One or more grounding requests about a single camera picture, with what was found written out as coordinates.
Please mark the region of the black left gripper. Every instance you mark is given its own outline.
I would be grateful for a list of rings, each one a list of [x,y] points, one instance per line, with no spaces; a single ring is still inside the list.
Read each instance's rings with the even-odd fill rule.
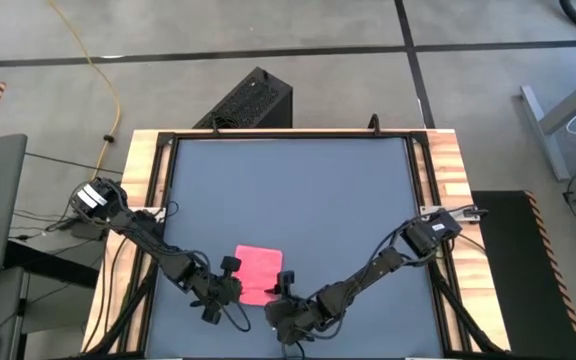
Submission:
[[[242,293],[241,281],[233,277],[241,267],[241,260],[234,256],[224,256],[220,268],[222,275],[195,274],[187,282],[197,297],[191,307],[204,306],[201,319],[210,324],[218,324],[221,319],[221,305],[238,302]]]

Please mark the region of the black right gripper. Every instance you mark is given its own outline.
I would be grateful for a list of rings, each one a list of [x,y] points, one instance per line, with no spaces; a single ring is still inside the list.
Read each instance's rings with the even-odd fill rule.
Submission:
[[[313,330],[319,330],[326,322],[314,301],[293,298],[291,285],[295,281],[293,271],[277,274],[277,281],[264,292],[281,299],[265,305],[265,317],[276,332],[277,340],[283,345],[293,345],[297,341],[313,341]]]

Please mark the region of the pink terry towel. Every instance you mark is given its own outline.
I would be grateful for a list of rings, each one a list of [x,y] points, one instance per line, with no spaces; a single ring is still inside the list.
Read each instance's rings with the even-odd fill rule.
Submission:
[[[235,257],[241,261],[239,270],[234,273],[242,284],[239,302],[265,306],[273,301],[277,275],[282,271],[283,253],[278,249],[238,245]]]

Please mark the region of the black perforated computer tower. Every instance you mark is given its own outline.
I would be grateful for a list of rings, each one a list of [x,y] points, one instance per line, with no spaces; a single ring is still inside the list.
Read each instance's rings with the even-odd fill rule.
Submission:
[[[194,129],[292,128],[293,87],[256,67]]]

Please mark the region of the wooden desk with grey legs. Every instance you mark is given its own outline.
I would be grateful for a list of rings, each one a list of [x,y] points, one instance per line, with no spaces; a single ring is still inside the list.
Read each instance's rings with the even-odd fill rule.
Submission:
[[[530,86],[520,87],[524,111],[558,181],[571,178],[555,133],[576,116],[576,89],[554,108],[544,112]]]

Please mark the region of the black diagonal frame strut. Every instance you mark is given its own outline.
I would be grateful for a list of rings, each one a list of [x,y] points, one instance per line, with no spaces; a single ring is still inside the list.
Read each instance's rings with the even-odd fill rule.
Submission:
[[[434,276],[433,285],[447,299],[456,314],[457,319],[463,324],[466,331],[473,338],[478,347],[487,353],[504,353],[504,350],[494,344],[486,333],[478,326],[467,309],[462,305],[449,284],[441,274]]]
[[[132,319],[133,313],[141,300],[151,290],[155,278],[156,269],[151,267],[136,292],[129,299],[127,305],[119,313],[117,320],[114,322],[110,330],[102,337],[95,347],[88,351],[89,355],[102,355],[109,352],[114,342],[127,326],[128,321]]]

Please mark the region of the black table frame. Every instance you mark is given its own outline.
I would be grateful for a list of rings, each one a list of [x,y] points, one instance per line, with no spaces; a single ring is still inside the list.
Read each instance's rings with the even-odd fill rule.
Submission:
[[[417,215],[424,192],[409,135],[228,134],[173,143],[167,244],[205,254],[213,270],[240,245],[282,253],[293,292],[309,296],[363,267],[388,233]],[[447,318],[428,271],[406,267],[357,296],[340,329],[283,347],[259,306],[229,306],[216,325],[159,278],[150,358],[320,360],[442,357]]]

